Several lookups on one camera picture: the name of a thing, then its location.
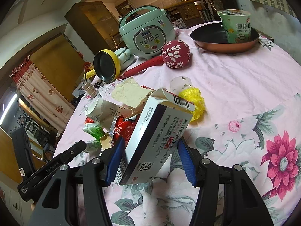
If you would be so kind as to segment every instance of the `ceiling light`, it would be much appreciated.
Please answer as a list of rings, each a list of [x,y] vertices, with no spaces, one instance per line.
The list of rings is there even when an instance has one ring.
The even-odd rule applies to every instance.
[[[9,108],[12,106],[12,104],[13,104],[14,101],[16,100],[17,96],[18,96],[18,94],[16,93],[16,94],[12,97],[12,99],[10,100],[10,102],[8,103],[8,105],[7,105],[6,109],[5,109],[5,111],[3,112],[3,115],[1,116],[1,119],[0,119],[0,125],[2,124],[2,122],[3,122],[3,120],[4,120],[5,116],[6,116],[6,114],[7,114],[8,110],[9,110]]]

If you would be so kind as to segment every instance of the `rice cooker control panel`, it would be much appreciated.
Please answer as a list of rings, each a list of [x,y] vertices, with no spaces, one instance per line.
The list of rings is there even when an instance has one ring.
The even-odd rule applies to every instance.
[[[166,36],[158,26],[148,26],[135,34],[134,43],[138,50],[144,53],[154,53],[163,48]]]

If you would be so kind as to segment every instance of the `metal screw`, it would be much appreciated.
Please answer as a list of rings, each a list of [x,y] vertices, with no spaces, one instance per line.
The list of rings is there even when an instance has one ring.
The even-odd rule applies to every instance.
[[[92,163],[93,164],[98,164],[100,162],[100,159],[99,158],[94,158],[93,160],[92,160]]]
[[[68,168],[68,165],[64,164],[64,165],[61,165],[60,169],[62,171],[65,171],[66,169]]]
[[[242,167],[241,167],[240,165],[235,165],[235,166],[234,166],[234,169],[235,169],[236,171],[240,171],[240,170],[242,169]]]
[[[208,158],[204,158],[204,159],[202,159],[202,163],[203,164],[209,164],[210,160]]]

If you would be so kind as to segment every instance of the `copper frying pan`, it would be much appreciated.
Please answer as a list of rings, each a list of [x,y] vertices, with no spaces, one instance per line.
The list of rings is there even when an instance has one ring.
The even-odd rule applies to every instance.
[[[248,42],[228,43],[222,22],[203,25],[190,34],[192,40],[201,48],[214,53],[242,53],[251,49],[258,41],[259,34],[251,28],[251,38]]]

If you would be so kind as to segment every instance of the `yellow mesh scrubber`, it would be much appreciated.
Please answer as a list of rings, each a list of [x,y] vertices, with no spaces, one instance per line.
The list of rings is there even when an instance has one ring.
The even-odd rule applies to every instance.
[[[190,122],[199,119],[205,110],[205,101],[201,97],[201,91],[196,87],[187,88],[179,93],[179,97],[195,104]]]

